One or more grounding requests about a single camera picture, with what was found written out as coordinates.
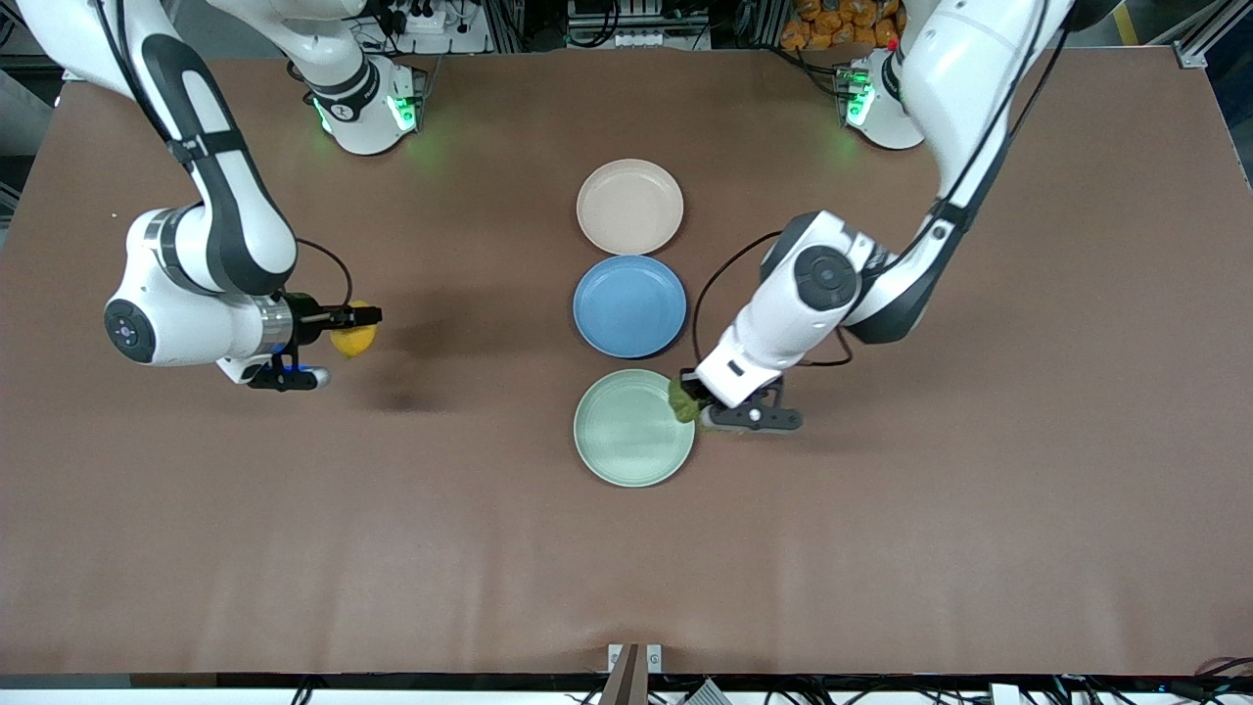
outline brown tabletop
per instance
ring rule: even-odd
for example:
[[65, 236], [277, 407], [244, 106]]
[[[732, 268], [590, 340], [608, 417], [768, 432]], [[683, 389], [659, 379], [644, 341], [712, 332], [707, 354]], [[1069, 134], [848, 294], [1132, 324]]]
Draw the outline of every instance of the brown tabletop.
[[[281, 61], [214, 65], [296, 230], [386, 312], [316, 394], [148, 369], [100, 311], [129, 222], [194, 199], [127, 100], [65, 90], [3, 252], [3, 671], [1180, 672], [1253, 651], [1253, 198], [1202, 71], [1068, 51], [922, 324], [788, 373], [791, 438], [662, 486], [570, 436], [613, 371], [570, 297], [601, 163], [653, 159], [689, 299], [828, 208], [903, 245], [925, 149], [840, 128], [767, 54], [456, 58], [425, 130], [340, 150]], [[710, 293], [713, 341], [754, 287]], [[340, 296], [303, 252], [292, 288]], [[826, 347], [823, 352], [832, 352]]]

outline plate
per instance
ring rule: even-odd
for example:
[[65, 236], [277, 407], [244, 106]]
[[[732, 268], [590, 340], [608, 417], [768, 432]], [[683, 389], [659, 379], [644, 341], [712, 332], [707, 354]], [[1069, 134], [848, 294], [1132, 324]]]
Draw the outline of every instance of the plate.
[[643, 159], [609, 162], [583, 182], [579, 227], [610, 254], [643, 254], [665, 244], [683, 222], [683, 192], [669, 172]]
[[584, 339], [614, 358], [647, 358], [683, 329], [688, 298], [669, 267], [643, 254], [609, 257], [574, 291], [574, 323]]
[[574, 412], [574, 445], [588, 468], [619, 487], [648, 487], [683, 467], [697, 426], [674, 418], [668, 396], [669, 381], [649, 371], [593, 384]]

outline white plate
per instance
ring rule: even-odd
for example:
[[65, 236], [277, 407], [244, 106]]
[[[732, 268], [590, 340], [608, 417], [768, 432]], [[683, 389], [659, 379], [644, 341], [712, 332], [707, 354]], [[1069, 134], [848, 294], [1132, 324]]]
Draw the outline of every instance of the white plate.
[[679, 229], [683, 192], [653, 162], [619, 159], [583, 182], [576, 212], [579, 227], [596, 247], [613, 254], [644, 254]]

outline green light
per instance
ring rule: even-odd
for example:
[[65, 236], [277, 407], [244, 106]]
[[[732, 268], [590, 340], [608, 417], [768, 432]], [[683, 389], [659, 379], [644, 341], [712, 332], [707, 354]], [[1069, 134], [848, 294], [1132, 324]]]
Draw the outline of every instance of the green light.
[[850, 124], [861, 125], [866, 121], [866, 113], [870, 111], [871, 103], [875, 101], [875, 86], [870, 85], [857, 98], [848, 101]]
[[408, 98], [387, 98], [387, 106], [391, 108], [392, 116], [396, 118], [396, 126], [401, 131], [408, 131], [417, 125], [416, 109]]
[[322, 110], [322, 104], [317, 101], [317, 98], [313, 99], [313, 106], [317, 108], [317, 115], [322, 118], [322, 129], [331, 134], [331, 123], [326, 120], [326, 111]]

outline blue plate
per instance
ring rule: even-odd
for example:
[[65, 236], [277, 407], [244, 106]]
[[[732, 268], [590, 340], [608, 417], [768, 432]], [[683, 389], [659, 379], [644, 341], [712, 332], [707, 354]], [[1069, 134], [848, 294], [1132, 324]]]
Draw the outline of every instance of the blue plate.
[[683, 282], [652, 257], [623, 254], [588, 269], [574, 292], [574, 322], [593, 347], [614, 358], [647, 358], [683, 329]]

